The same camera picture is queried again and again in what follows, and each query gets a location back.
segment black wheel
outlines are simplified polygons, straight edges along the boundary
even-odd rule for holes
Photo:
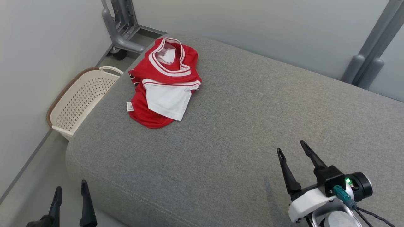
[[[112,54],[112,56],[116,58],[116,60],[120,61],[126,57],[127,53],[128,52],[126,50],[119,50],[117,53]]]

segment clothing tag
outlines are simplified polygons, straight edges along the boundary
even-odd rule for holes
[[[127,102],[127,103],[126,103],[126,110],[127,110],[128,112],[135,110],[135,109],[133,109],[132,102]]]

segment beige plastic basket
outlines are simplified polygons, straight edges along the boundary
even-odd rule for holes
[[[59,94],[46,115],[48,125],[70,141],[76,129],[119,76],[105,72],[112,66],[93,67],[79,73]]]

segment red and white shirt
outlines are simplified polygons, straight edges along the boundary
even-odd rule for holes
[[[181,121],[191,94],[199,90],[198,53],[172,38],[156,40],[145,58],[129,71],[136,85],[129,115],[148,128]]]

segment gray couch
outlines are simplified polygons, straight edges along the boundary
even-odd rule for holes
[[[132,227],[305,226],[290,222],[276,154],[303,187],[315,184],[305,140],[327,165],[369,177],[374,195],[360,207],[404,226],[404,103],[213,40],[167,36],[199,53],[202,87],[181,122],[148,129],[126,112],[128,73],[118,79],[66,154],[96,207]]]

